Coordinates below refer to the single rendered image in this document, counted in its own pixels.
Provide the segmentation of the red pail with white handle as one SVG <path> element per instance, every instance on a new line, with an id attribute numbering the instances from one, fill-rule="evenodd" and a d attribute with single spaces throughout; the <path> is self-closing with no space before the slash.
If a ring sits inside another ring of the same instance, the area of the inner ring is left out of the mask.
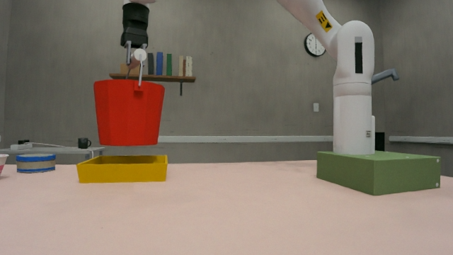
<path id="1" fill-rule="evenodd" d="M 141 81 L 142 62 L 146 57 L 143 49 L 135 50 L 127 66 L 126 79 L 107 79 L 93 84 L 100 145 L 157 144 L 165 88 Z M 139 64 L 139 81 L 127 79 L 130 70 Z"/>

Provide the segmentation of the yellow shallow tray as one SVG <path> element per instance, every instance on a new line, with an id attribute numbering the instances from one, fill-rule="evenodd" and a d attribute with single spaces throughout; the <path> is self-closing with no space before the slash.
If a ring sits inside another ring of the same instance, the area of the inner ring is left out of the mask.
<path id="1" fill-rule="evenodd" d="M 76 168 L 79 183 L 133 183 L 166 181 L 167 165 L 167 155 L 98 156 Z"/>

